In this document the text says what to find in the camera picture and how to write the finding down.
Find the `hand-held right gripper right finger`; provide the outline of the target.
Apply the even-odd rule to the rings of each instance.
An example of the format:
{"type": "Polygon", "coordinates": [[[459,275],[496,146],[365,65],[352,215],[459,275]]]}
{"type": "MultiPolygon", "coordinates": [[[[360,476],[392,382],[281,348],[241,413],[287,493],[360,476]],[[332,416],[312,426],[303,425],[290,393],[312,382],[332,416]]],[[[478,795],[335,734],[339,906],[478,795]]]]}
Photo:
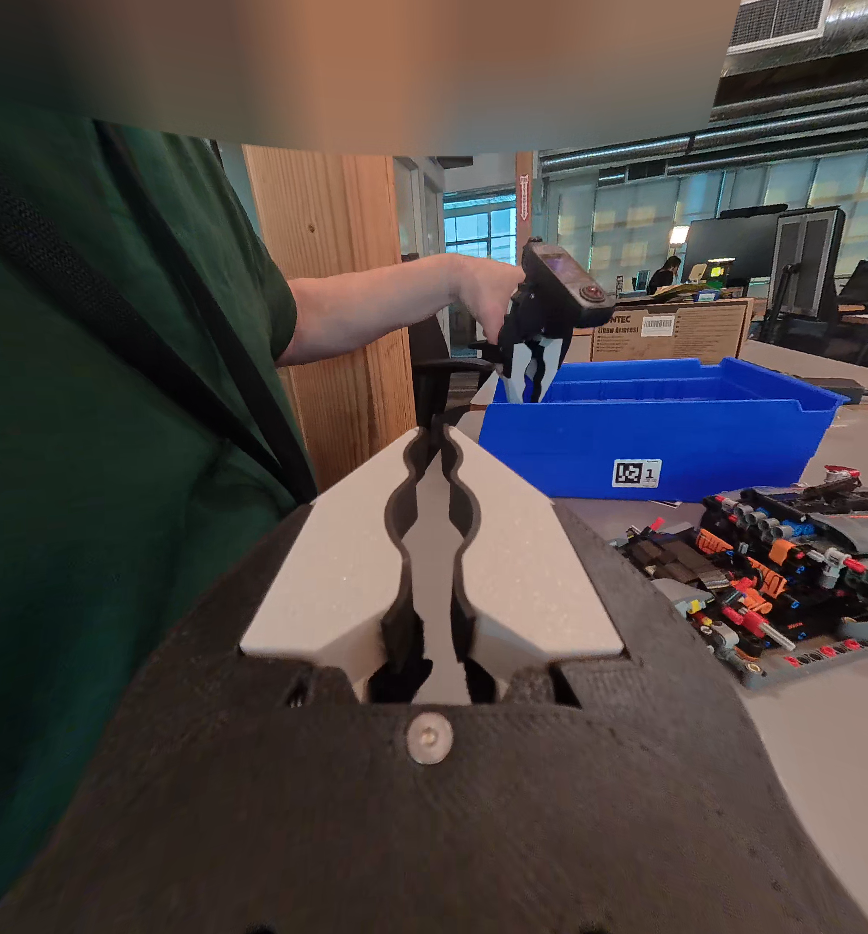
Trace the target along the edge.
{"type": "Polygon", "coordinates": [[[450,620],[470,702],[496,702],[525,670],[621,656],[554,503],[459,429],[443,431],[441,468],[461,536],[450,620]]]}

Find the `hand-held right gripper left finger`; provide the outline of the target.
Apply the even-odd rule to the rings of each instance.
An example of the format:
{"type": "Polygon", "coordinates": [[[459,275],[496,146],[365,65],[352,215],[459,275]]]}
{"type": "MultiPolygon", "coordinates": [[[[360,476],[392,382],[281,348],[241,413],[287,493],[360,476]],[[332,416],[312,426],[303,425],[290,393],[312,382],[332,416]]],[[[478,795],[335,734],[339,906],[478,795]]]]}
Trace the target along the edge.
{"type": "Polygon", "coordinates": [[[410,701],[432,664],[404,542],[428,434],[413,428],[317,497],[241,637],[250,658],[343,671],[374,701],[410,701]]]}

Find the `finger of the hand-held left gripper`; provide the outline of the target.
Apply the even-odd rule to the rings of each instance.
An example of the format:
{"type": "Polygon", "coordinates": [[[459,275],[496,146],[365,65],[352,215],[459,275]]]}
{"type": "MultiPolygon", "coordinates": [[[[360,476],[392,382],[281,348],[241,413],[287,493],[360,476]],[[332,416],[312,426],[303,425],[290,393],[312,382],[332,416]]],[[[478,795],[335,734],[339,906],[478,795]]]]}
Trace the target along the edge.
{"type": "Polygon", "coordinates": [[[518,343],[512,346],[510,357],[503,361],[503,385],[508,403],[537,403],[541,399],[541,390],[536,388],[541,363],[540,343],[518,343]]]}
{"type": "Polygon", "coordinates": [[[565,361],[572,333],[563,337],[532,335],[527,339],[530,360],[527,364],[527,401],[538,403],[550,389],[561,364],[565,361]]]}

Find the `blue plastic bin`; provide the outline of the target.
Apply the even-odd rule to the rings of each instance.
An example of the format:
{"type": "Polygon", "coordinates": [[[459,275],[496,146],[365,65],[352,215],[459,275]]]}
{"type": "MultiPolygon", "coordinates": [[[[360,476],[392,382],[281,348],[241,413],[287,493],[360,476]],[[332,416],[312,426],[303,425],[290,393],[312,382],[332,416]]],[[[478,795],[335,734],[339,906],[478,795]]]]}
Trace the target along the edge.
{"type": "Polygon", "coordinates": [[[550,498],[695,503],[796,484],[844,403],[735,358],[567,363],[538,403],[499,383],[479,445],[550,498]]]}

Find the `lego car model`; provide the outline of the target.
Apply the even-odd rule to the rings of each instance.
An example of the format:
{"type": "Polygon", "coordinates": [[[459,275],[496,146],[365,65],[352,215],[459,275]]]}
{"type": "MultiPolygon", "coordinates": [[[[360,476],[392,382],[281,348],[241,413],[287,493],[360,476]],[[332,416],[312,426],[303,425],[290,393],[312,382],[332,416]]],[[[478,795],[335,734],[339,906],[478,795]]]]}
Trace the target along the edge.
{"type": "Polygon", "coordinates": [[[815,485],[707,496],[698,524],[656,520],[611,546],[712,656],[756,691],[868,657],[868,487],[825,467],[815,485]]]}

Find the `person's left forearm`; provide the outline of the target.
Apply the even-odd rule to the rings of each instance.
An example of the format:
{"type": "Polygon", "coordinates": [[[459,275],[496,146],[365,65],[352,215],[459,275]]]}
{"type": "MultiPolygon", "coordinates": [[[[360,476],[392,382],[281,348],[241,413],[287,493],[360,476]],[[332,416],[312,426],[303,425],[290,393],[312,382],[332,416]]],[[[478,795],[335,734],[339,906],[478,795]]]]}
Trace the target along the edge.
{"type": "Polygon", "coordinates": [[[401,293],[410,281],[407,270],[399,269],[402,264],[291,280],[296,324],[276,365],[334,359],[409,327],[400,320],[407,311],[401,293]]]}

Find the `person's left hand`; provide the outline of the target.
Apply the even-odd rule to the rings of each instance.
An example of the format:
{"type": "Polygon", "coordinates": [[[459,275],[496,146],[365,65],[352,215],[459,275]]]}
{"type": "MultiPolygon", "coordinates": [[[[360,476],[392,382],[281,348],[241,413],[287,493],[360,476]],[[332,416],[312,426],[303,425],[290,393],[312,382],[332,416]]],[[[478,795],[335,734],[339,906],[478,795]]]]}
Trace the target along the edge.
{"type": "Polygon", "coordinates": [[[498,334],[509,312],[510,301],[524,283],[519,265],[492,259],[459,258],[459,298],[470,311],[489,344],[498,344],[498,334]]]}

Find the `black office chair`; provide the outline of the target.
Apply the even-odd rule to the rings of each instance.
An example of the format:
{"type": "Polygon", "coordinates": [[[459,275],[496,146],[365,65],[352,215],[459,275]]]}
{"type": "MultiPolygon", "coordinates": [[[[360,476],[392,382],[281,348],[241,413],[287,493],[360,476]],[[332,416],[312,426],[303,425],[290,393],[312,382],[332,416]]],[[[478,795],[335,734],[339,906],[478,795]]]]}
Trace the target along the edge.
{"type": "Polygon", "coordinates": [[[481,387],[497,366],[493,351],[487,352],[486,359],[452,359],[438,321],[427,323],[452,305],[461,305],[470,313],[459,298],[461,256],[442,253],[399,267],[401,271],[407,270],[410,279],[401,293],[407,301],[407,311],[400,320],[409,326],[417,422],[428,431],[437,431],[441,422],[454,424],[459,416],[457,408],[448,407],[453,376],[475,376],[477,386],[481,387]]]}

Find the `paned window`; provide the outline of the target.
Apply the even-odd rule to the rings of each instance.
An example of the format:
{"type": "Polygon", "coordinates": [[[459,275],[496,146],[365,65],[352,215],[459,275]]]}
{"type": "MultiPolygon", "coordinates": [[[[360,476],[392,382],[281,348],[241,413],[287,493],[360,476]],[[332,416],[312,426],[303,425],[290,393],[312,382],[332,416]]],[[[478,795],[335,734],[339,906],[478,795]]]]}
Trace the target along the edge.
{"type": "Polygon", "coordinates": [[[443,228],[447,253],[518,263],[516,212],[512,206],[499,206],[475,214],[447,215],[443,228]]]}

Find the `brown cardboard box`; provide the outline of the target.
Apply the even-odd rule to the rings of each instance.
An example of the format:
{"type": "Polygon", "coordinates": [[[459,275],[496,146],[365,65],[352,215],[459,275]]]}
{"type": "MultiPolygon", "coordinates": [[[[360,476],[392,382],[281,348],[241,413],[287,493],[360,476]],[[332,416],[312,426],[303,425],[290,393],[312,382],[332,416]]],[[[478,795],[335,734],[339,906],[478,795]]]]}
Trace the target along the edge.
{"type": "Polygon", "coordinates": [[[589,361],[737,358],[754,316],[750,298],[618,307],[592,330],[589,361]]]}

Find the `large black monitor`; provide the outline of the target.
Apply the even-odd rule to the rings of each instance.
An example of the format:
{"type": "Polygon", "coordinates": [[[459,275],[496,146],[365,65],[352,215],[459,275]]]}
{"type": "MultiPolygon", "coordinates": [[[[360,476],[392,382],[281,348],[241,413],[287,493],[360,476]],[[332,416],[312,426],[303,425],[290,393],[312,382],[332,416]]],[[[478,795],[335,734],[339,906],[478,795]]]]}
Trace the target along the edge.
{"type": "Polygon", "coordinates": [[[693,279],[694,268],[706,263],[705,279],[716,260],[730,260],[725,285],[745,286],[771,275],[778,213],[720,217],[693,222],[685,241],[683,281],[693,279]]]}

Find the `person's green shirt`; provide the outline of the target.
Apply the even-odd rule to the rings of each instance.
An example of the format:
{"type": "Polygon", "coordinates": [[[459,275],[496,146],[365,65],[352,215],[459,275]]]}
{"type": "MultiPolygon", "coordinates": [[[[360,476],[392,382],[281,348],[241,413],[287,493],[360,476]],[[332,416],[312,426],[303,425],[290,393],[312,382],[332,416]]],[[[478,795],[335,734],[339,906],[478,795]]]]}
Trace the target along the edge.
{"type": "MultiPolygon", "coordinates": [[[[121,127],[284,415],[295,301],[209,144],[121,127]]],[[[243,423],[197,313],[120,196],[94,123],[0,98],[0,168],[243,423]]],[[[145,656],[295,507],[0,257],[0,899],[65,811],[145,656]]]]}

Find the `black power adapter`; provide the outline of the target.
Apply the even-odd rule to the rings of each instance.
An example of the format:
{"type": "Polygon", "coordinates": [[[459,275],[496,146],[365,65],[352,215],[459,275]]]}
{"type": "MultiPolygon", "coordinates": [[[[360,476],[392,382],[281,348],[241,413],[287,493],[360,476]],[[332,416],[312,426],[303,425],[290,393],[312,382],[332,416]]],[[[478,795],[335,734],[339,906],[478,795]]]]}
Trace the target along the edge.
{"type": "Polygon", "coordinates": [[[843,398],[844,404],[859,405],[868,400],[868,388],[856,380],[841,377],[797,377],[795,379],[816,389],[843,398]]]}

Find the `white air vent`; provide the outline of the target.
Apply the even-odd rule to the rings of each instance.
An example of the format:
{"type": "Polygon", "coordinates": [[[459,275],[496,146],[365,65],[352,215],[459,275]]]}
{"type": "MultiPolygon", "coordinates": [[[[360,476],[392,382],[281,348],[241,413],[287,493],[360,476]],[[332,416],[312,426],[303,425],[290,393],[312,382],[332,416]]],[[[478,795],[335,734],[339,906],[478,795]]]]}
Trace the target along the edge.
{"type": "Polygon", "coordinates": [[[829,1],[741,1],[727,53],[743,54],[816,40],[829,1]]]}

